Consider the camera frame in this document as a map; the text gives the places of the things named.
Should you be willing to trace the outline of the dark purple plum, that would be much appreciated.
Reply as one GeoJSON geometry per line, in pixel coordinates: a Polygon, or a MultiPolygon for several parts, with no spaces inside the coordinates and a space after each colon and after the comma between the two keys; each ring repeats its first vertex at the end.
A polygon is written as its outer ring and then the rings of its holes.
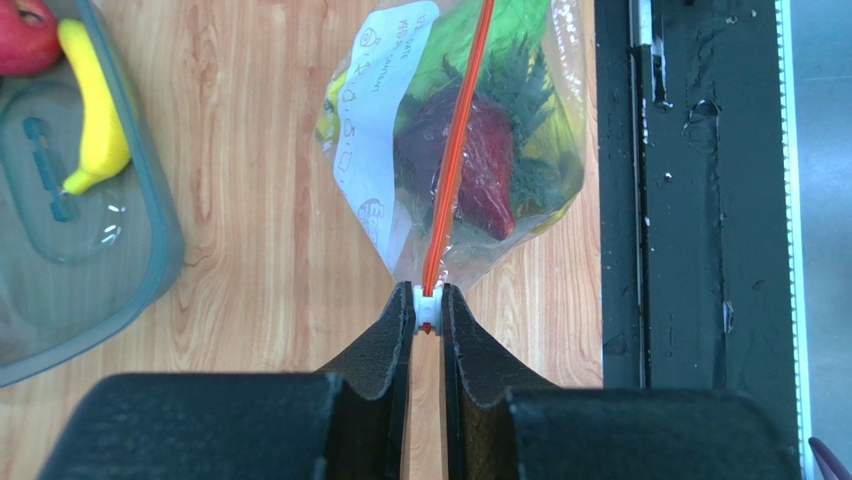
{"type": "MultiPolygon", "coordinates": [[[[394,138],[401,186],[427,204],[434,201],[457,97],[456,88],[433,95],[394,138]]],[[[508,113],[496,101],[476,94],[462,151],[457,217],[498,241],[515,229],[510,206],[513,154],[508,113]]]]}

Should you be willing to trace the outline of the single yellow banana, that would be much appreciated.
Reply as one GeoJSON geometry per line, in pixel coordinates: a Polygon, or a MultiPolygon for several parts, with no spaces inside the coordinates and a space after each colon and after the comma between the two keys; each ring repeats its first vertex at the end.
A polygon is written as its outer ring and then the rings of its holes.
{"type": "Polygon", "coordinates": [[[81,93],[83,124],[76,169],[62,183],[64,192],[82,195],[109,180],[131,161],[131,151],[105,73],[84,24],[63,19],[59,44],[81,93]]]}

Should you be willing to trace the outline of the clear zip top bag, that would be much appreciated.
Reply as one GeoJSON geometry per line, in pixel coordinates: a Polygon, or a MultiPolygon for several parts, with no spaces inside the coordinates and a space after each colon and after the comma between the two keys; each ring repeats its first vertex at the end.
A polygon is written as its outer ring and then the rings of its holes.
{"type": "Polygon", "coordinates": [[[466,290],[538,234],[520,220],[498,241],[456,218],[462,151],[488,54],[516,37],[542,48],[584,169],[587,62],[580,1],[380,1],[332,77],[314,135],[334,180],[395,280],[413,289],[415,331],[439,333],[447,285],[466,290]],[[444,64],[461,85],[432,204],[394,179],[397,108],[408,89],[437,84],[444,64]]]}

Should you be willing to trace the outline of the red pomegranate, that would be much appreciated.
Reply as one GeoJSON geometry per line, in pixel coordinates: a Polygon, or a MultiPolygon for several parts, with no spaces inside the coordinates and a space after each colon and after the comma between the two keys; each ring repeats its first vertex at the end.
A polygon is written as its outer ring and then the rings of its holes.
{"type": "Polygon", "coordinates": [[[1,76],[38,74],[62,56],[58,22],[41,0],[1,0],[1,76]]]}

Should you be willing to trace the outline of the grey transparent plastic container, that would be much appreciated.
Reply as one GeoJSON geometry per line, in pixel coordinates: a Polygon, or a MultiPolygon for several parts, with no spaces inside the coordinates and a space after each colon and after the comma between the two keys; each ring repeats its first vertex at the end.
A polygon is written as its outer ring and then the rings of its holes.
{"type": "Polygon", "coordinates": [[[1,82],[1,382],[51,369],[129,325],[174,283],[184,238],[144,108],[98,7],[52,1],[93,42],[129,164],[81,195],[84,102],[69,62],[1,82]]]}

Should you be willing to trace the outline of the yellow banana bunch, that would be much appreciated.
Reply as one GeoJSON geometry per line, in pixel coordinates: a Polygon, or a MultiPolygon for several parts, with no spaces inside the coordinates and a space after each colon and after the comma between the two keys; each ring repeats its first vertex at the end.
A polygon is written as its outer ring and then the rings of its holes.
{"type": "MultiPolygon", "coordinates": [[[[397,108],[396,186],[430,204],[449,133],[461,74],[450,64],[426,92],[408,89],[397,108]]],[[[534,234],[549,229],[570,207],[584,169],[569,113],[542,59],[528,67],[497,65],[481,73],[469,116],[456,218],[502,241],[520,220],[534,234]]]]}

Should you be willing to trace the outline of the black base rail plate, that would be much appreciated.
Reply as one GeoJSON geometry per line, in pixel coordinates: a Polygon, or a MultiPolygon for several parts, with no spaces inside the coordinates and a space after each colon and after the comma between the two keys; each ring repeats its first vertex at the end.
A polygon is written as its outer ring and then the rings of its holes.
{"type": "Polygon", "coordinates": [[[598,1],[603,373],[726,389],[800,436],[771,1],[598,1]]]}

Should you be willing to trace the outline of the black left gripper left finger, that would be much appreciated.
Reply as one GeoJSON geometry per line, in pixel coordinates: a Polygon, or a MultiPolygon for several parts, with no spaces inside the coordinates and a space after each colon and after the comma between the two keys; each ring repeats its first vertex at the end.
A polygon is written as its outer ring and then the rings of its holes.
{"type": "Polygon", "coordinates": [[[397,284],[313,372],[126,373],[79,403],[44,479],[397,479],[414,330],[397,284]]]}

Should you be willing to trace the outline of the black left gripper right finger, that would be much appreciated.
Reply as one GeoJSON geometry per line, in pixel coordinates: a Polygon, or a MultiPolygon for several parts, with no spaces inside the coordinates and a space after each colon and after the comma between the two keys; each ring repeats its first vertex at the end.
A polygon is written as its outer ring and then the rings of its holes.
{"type": "Polygon", "coordinates": [[[443,289],[451,479],[797,479],[796,456],[751,399],[726,390],[561,388],[443,289]]]}

